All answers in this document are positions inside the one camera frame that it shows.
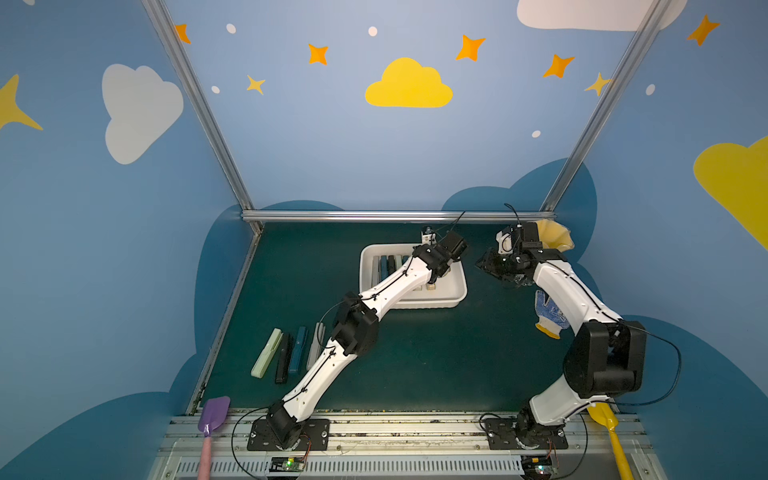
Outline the white plastic storage box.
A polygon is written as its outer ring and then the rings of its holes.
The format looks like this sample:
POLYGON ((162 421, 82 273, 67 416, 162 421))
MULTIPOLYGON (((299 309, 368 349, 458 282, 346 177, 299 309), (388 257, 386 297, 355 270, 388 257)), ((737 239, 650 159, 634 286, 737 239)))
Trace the white plastic storage box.
MULTIPOLYGON (((410 255, 416 244, 372 244, 366 246, 360 254, 359 290, 366 291, 380 283, 379 257, 394 255, 399 258, 397 265, 402 266, 402 256, 410 255)), ((425 286, 416 288, 405 295, 393 306, 393 309, 436 309, 454 308, 467 295, 467 284, 461 262, 452 263, 447 274, 436 281, 436 290, 427 291, 425 286)))

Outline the grey pliers group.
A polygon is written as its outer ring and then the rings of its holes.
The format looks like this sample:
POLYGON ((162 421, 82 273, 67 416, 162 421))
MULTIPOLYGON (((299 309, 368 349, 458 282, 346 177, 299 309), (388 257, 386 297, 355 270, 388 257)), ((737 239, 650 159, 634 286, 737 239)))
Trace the grey pliers group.
POLYGON ((312 341, 307 355, 306 370, 309 371, 317 362, 324 349, 324 334, 325 325, 322 322, 318 322, 315 325, 312 341))

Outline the black pliers group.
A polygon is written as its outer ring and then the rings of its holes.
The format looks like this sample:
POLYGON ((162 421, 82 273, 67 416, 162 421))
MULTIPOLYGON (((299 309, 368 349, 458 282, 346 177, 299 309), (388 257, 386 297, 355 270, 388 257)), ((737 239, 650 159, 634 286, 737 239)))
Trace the black pliers group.
POLYGON ((394 274, 398 269, 397 263, 396 263, 396 257, 394 255, 388 255, 387 256, 387 275, 390 276, 394 274))
POLYGON ((293 339, 289 333, 284 333, 281 338, 278 361, 275 371, 275 383, 285 384, 287 382, 290 361, 292 356, 293 339))

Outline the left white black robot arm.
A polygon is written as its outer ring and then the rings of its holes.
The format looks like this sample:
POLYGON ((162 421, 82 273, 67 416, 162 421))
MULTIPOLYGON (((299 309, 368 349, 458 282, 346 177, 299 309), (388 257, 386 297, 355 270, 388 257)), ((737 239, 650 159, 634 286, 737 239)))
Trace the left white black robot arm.
POLYGON ((377 285, 344 295, 317 361, 293 390, 267 410, 267 425, 280 448, 291 448, 299 441, 304 424, 333 381, 349 363, 372 349, 386 313, 414 289, 444 277, 466 248, 465 239, 450 231, 435 243, 413 247, 408 260, 377 285))

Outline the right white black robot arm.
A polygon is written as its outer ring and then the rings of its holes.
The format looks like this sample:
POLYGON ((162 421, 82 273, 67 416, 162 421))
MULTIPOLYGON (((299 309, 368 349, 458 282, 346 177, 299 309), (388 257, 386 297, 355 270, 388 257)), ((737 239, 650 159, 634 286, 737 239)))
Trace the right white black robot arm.
POLYGON ((518 221, 499 231, 496 241, 477 266, 500 280, 536 285, 574 333, 562 375, 531 397, 515 420, 515 437, 522 448, 544 448, 571 416, 640 388, 646 333, 640 323, 625 324, 600 301, 562 252, 546 248, 536 223, 518 221))

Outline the light green pliers far left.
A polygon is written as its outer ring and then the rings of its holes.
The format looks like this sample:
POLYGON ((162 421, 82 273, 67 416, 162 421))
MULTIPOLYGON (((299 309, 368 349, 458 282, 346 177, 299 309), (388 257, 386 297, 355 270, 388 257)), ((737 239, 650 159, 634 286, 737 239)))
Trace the light green pliers far left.
POLYGON ((282 341, 283 332, 279 328, 274 328, 271 332, 267 343, 260 352, 257 360, 251 368, 250 375, 253 378, 261 379, 264 377, 269 365, 271 364, 280 343, 282 341))

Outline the yellow ruffled glass vase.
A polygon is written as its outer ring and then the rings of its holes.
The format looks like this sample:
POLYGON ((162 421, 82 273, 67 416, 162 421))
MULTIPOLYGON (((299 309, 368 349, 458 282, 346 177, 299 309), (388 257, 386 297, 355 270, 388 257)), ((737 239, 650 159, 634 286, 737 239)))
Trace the yellow ruffled glass vase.
POLYGON ((545 249, 566 252, 575 247, 571 232, 565 226, 551 219, 536 221, 539 241, 545 249))

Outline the blue white work glove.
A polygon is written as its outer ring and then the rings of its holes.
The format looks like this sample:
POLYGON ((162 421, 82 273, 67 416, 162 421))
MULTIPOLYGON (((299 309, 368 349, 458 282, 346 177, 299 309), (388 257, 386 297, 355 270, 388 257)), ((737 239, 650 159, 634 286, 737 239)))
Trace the blue white work glove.
POLYGON ((535 292, 534 308, 538 317, 535 327, 549 338, 559 340, 560 333, 570 328, 564 313, 543 290, 535 292))

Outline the yellow toy shovel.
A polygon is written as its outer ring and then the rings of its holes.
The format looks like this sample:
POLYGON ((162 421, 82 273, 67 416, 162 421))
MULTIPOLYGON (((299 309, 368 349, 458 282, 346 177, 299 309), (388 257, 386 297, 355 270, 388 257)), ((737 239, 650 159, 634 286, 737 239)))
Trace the yellow toy shovel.
POLYGON ((608 432, 620 478, 622 480, 633 480, 634 475, 616 432, 619 421, 615 413, 607 403, 594 403, 588 407, 587 411, 590 418, 608 432))

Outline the right green circuit board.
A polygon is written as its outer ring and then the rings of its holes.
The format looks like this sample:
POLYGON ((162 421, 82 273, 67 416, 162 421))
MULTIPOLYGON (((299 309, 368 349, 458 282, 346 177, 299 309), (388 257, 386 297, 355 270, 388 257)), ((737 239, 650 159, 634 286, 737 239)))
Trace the right green circuit board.
POLYGON ((521 467, 523 480, 550 480, 557 473, 553 460, 547 456, 522 456, 521 467))

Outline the green circuit board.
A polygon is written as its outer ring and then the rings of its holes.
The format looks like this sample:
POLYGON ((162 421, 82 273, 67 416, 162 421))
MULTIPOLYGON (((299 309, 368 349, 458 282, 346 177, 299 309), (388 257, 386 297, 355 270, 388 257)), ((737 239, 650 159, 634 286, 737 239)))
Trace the green circuit board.
POLYGON ((301 474, 306 470, 307 460, 303 457, 273 457, 270 460, 270 474, 301 474))
POLYGON ((522 456, 521 467, 523 480, 550 480, 557 473, 553 460, 547 456, 522 456))

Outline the left green circuit board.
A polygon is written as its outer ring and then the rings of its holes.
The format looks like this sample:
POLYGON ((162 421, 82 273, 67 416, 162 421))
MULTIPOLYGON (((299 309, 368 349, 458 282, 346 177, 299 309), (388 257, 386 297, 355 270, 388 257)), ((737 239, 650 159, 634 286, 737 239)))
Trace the left green circuit board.
POLYGON ((270 474, 301 474, 306 470, 307 460, 303 457, 273 457, 270 460, 270 474))

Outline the purple toy shovel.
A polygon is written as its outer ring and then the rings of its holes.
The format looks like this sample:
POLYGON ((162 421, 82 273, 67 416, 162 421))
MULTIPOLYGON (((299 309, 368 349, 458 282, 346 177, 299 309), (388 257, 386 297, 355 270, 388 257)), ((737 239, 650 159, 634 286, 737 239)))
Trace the purple toy shovel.
POLYGON ((231 399, 229 396, 211 398, 203 406, 198 430, 203 434, 203 445, 197 471, 198 480, 209 480, 212 465, 213 433, 226 420, 231 399))

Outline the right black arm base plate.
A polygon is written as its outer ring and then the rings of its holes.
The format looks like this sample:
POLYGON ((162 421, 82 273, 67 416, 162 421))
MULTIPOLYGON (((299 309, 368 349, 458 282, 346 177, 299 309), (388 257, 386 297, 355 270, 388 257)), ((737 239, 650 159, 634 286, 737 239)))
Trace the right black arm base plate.
POLYGON ((564 426, 542 426, 536 423, 521 427, 512 418, 484 418, 482 421, 491 450, 549 450, 569 448, 564 426))

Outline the aluminium frame rear bar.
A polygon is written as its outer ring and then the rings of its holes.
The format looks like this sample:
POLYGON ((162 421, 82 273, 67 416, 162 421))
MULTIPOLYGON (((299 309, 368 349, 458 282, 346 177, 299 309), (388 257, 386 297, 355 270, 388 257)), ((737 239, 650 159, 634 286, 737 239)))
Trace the aluminium frame rear bar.
POLYGON ((318 210, 244 210, 241 217, 249 222, 351 222, 351 223, 439 223, 458 220, 464 223, 501 224, 520 220, 554 219, 553 212, 506 211, 318 211, 318 210))

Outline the aluminium rail base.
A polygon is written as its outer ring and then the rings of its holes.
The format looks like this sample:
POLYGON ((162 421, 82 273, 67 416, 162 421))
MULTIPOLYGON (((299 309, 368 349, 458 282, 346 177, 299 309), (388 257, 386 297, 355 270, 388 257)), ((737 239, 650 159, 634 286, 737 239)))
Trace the aluminium rail base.
POLYGON ((213 435, 214 479, 520 479, 522 456, 547 456, 553 479, 616 479, 607 430, 588 415, 564 429, 567 450, 491 450, 482 421, 511 418, 463 412, 319 412, 330 421, 326 451, 248 451, 257 414, 231 411, 213 435), (270 474, 273 457, 303 457, 301 474, 270 474))

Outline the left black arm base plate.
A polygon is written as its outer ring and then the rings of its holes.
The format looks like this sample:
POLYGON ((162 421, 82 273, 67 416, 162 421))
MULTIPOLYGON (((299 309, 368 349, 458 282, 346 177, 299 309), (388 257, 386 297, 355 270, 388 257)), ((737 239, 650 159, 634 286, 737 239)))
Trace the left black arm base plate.
POLYGON ((301 431, 293 436, 295 442, 283 446, 265 418, 257 419, 251 426, 246 449, 248 451, 326 451, 330 438, 330 421, 310 419, 301 431))

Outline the right aluminium frame post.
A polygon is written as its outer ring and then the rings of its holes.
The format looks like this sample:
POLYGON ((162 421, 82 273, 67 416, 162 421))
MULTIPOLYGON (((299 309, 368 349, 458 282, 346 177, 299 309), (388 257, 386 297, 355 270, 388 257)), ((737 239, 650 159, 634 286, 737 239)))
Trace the right aluminium frame post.
POLYGON ((560 204, 578 170, 607 124, 610 115, 620 102, 635 72, 650 50, 657 35, 662 30, 663 20, 672 5, 672 0, 655 0, 650 3, 645 16, 613 72, 612 81, 601 94, 574 149, 567 157, 552 187, 545 196, 539 209, 542 215, 554 214, 555 209, 560 204))

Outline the aluminium frame post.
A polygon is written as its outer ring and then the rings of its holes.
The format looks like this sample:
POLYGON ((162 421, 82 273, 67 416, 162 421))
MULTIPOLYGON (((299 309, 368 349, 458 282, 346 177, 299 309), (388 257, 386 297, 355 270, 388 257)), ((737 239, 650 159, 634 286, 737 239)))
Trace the aluminium frame post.
POLYGON ((645 16, 613 72, 612 81, 601 94, 574 149, 567 157, 552 187, 545 196, 539 209, 542 215, 554 214, 555 209, 560 204, 578 170, 607 124, 610 115, 620 102, 635 72, 650 50, 657 35, 662 30, 663 20, 672 5, 672 0, 655 0, 650 3, 645 16))
POLYGON ((152 26, 158 35, 172 66, 179 77, 183 90, 201 124, 207 140, 241 208, 241 214, 253 209, 251 197, 242 176, 224 140, 210 105, 200 86, 191 62, 172 22, 164 1, 141 1, 152 26))

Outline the left aluminium frame post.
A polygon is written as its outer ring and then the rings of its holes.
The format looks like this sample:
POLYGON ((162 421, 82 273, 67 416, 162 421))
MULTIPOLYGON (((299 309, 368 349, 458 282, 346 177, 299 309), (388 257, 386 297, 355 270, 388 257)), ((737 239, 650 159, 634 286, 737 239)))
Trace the left aluminium frame post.
POLYGON ((152 26, 158 35, 172 66, 179 77, 183 90, 201 124, 207 140, 241 208, 241 214, 253 209, 251 197, 242 176, 224 140, 210 105, 200 86, 191 62, 172 22, 164 1, 141 1, 152 26))

